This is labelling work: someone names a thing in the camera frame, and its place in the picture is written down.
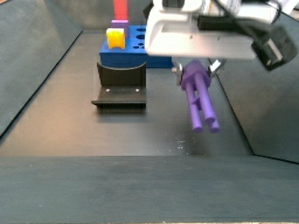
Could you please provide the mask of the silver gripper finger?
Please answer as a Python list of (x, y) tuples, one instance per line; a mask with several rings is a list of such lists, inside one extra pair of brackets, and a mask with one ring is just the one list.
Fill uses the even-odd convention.
[(172, 73), (176, 77), (176, 85), (180, 86), (183, 81), (183, 64), (176, 58), (172, 58)]
[(227, 61), (224, 59), (215, 59), (213, 61), (209, 61), (209, 77), (213, 77), (219, 73), (219, 70), (224, 67), (225, 63)]

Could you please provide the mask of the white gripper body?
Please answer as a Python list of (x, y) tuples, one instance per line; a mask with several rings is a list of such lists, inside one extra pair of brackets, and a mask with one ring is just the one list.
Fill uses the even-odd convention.
[(275, 18), (267, 0), (153, 0), (144, 49), (153, 56), (248, 60), (254, 35), (237, 23), (267, 28)]

